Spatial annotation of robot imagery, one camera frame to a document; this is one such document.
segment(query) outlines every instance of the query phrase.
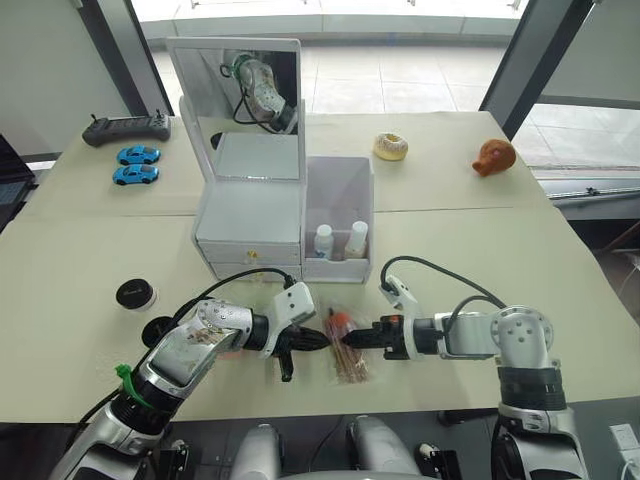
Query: table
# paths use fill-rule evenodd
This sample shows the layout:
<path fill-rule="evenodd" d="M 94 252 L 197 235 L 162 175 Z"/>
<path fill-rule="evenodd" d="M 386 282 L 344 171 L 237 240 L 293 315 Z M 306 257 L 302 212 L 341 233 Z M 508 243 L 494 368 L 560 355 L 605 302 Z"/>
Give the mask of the table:
<path fill-rule="evenodd" d="M 221 120 L 206 128 L 219 132 L 246 127 Z M 488 178 L 480 178 L 470 167 L 486 139 L 505 139 L 487 112 L 311 115 L 306 128 L 308 155 L 373 159 L 377 212 L 549 206 L 520 158 L 507 172 Z M 384 131 L 408 140 L 405 161 L 385 162 L 373 156 L 373 139 Z M 116 154 L 131 143 L 93 148 L 78 135 L 21 215 L 193 215 L 204 183 L 182 121 L 173 119 L 169 141 L 144 142 L 162 150 L 160 181 L 145 188 L 122 188 L 111 180 Z"/>
<path fill-rule="evenodd" d="M 135 364 L 151 318 L 170 314 L 212 282 L 189 239 L 188 216 L 21 216 L 0 236 L 0 361 L 11 394 L 0 421 L 71 422 Z M 413 254 L 467 275 L 507 303 L 544 312 L 555 328 L 569 401 L 640 394 L 640 332 L 597 263 L 553 208 L 495 208 L 375 214 L 371 279 L 313 284 L 321 312 L 348 305 L 368 323 L 390 313 L 376 275 L 390 256 Z M 423 267 L 392 268 L 425 314 L 450 311 L 470 290 Z M 143 313 L 115 302 L 115 290 L 142 276 L 159 290 Z M 225 287 L 231 302 L 260 311 L 277 284 Z M 482 304 L 478 310 L 491 308 Z M 319 319 L 308 323 L 319 327 Z M 492 361 L 384 361 L 371 352 L 372 380 L 338 385 L 328 350 L 294 354 L 294 379 L 279 381 L 274 360 L 255 352 L 221 359 L 180 409 L 178 420 L 491 407 L 499 399 Z"/>

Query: toy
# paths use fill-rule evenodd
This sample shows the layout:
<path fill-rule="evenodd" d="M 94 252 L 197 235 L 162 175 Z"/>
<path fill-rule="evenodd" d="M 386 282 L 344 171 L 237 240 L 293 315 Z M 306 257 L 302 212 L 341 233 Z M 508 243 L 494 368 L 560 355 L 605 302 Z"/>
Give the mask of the toy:
<path fill-rule="evenodd" d="M 478 159 L 471 164 L 473 169 L 482 177 L 492 173 L 502 172 L 511 167 L 516 161 L 516 151 L 509 142 L 491 139 L 484 142 Z"/>
<path fill-rule="evenodd" d="M 147 165 L 155 163 L 160 159 L 160 150 L 157 148 L 149 148 L 144 145 L 134 145 L 133 147 L 123 148 L 116 157 L 122 165 L 146 163 Z"/>
<path fill-rule="evenodd" d="M 113 174 L 113 182 L 118 185 L 129 183 L 151 183 L 158 179 L 160 171 L 157 167 L 149 165 L 131 165 L 120 167 Z"/>

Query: white box compartment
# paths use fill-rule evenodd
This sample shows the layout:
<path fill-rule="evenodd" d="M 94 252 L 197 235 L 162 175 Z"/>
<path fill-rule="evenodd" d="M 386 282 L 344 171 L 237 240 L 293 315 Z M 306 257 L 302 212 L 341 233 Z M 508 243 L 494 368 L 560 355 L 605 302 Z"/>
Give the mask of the white box compartment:
<path fill-rule="evenodd" d="M 369 225 L 365 258 L 344 259 L 353 222 Z M 319 225 L 331 225 L 331 260 L 315 258 L 313 238 Z M 302 238 L 302 278 L 307 282 L 364 283 L 373 258 L 373 169 L 365 157 L 307 157 L 307 194 Z"/>

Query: black remote control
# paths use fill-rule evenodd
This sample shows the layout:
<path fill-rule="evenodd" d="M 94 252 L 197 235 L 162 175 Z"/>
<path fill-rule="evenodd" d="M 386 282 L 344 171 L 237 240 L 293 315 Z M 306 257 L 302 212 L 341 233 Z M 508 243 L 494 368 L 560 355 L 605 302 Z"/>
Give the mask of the black remote control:
<path fill-rule="evenodd" d="M 167 140 L 171 136 L 169 117 L 156 110 L 151 117 L 96 118 L 84 132 L 82 139 L 92 147 L 125 138 L 156 138 Z"/>

